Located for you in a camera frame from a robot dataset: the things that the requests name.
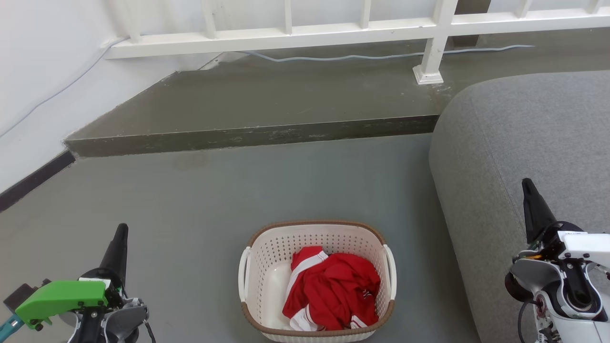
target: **robotic arm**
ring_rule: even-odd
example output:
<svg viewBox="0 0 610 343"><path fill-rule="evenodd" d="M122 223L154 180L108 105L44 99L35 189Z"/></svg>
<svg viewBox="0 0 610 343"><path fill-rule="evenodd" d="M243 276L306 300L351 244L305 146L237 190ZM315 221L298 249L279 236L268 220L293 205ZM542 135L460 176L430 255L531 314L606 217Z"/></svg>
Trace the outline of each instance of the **robotic arm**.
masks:
<svg viewBox="0 0 610 343"><path fill-rule="evenodd" d="M4 300L13 316L0 327L0 342L23 325L40 331L43 322L59 315L74 327L68 343L135 343L138 327L148 324L148 307L125 292L127 269L127 224L120 224L99 268L78 280L44 280L42 287L21 285Z"/></svg>
<svg viewBox="0 0 610 343"><path fill-rule="evenodd" d="M589 278L595 268L610 279L610 234L588 234L557 221L532 180L524 179L522 186L529 247L513 258L504 281L510 295L523 302L521 342L521 316L532 304L537 343L610 343L610 296Z"/></svg>

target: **brown basket rim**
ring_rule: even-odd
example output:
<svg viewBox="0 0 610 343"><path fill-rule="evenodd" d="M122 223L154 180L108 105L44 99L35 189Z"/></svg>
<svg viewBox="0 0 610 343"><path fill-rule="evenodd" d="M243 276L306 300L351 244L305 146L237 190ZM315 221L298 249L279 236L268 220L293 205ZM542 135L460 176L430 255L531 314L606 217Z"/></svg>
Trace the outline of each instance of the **brown basket rim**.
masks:
<svg viewBox="0 0 610 343"><path fill-rule="evenodd" d="M257 233L252 235L252 238L250 238L250 241L248 241L248 246L252 247L252 244L254 244L254 241L265 231L275 229L275 228L280 228L282 226L314 225L314 224L331 224L331 225L335 224L335 225L359 226L363 229L367 229L367 230L371 231L377 237L377 239L379 239L379 242L382 245L386 244L386 241L384 240L381 233L379 233L379 231L377 231L374 228L372 228L366 224L363 224L363 223L349 222L346 220L302 220L302 221L281 222L281 223L267 225L264 228L262 228L261 230L259 230ZM274 334L274 335L278 335L278 336L291 336L291 337L336 337L336 336L349 336L352 334L369 333L369 332L375 331L378 328L382 327L390 319L390 316L392 315L392 312L394 311L394 300L390 300L390 302L387 305L386 313L384 313L384 315L381 318L379 318L379 320L375 324L373 324L369 327L365 327L365 328L345 329L345 330L335 330L335 331L293 331L293 330L272 329L272 328L265 327L265 326L259 324L256 320L254 320L254 317L250 314L250 310L248 309L248 304L246 304L245 301L242 302L242 311L243 311L243 315L246 317L246 320L248 320L250 325L252 325L255 329L259 330L262 333Z"/></svg>

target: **gray sofa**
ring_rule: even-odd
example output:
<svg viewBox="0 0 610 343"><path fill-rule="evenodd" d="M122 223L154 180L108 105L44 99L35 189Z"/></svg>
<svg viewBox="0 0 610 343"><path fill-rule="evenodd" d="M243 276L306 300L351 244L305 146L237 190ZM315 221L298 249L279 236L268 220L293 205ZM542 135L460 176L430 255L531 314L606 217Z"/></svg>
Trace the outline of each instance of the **gray sofa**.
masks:
<svg viewBox="0 0 610 343"><path fill-rule="evenodd" d="M534 181L558 220L610 233L610 71L465 89L439 118L430 167L481 342L519 342L521 304L504 276L526 246L521 179ZM523 335L533 342L531 313Z"/></svg>

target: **metal railing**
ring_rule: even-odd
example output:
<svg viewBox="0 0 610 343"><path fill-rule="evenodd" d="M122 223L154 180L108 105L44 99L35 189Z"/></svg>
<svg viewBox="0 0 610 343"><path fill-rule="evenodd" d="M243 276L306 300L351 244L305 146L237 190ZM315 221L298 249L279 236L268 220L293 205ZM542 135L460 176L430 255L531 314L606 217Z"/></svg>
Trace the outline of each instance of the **metal railing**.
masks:
<svg viewBox="0 0 610 343"><path fill-rule="evenodd" d="M121 16L130 39L113 46L108 59L246 51L427 38L422 64L413 68L418 84L442 83L440 60L447 38L460 35L547 31L610 26L610 6L590 0L585 8L530 11L533 0L520 0L515 12L455 15L458 0L437 0L429 18L370 21L371 2L362 1L358 23L293 26L291 0L284 0L284 27L216 30L210 0L201 0L206 32L140 35L133 8L124 0Z"/></svg>

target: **white plastic basket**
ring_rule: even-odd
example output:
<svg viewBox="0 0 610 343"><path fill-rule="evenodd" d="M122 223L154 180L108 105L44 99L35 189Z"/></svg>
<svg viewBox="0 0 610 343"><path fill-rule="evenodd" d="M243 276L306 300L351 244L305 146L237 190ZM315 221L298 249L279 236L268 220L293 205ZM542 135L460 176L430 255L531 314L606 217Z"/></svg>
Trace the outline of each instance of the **white plastic basket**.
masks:
<svg viewBox="0 0 610 343"><path fill-rule="evenodd" d="M295 331L282 314L292 254L321 245L327 254L351 253L373 263L381 279L375 301L379 321L370 327L339 331ZM361 341L384 325L396 297L396 265L377 230L360 223L291 222L268 226L248 242L239 262L239 297L246 319L265 337L286 343Z"/></svg>

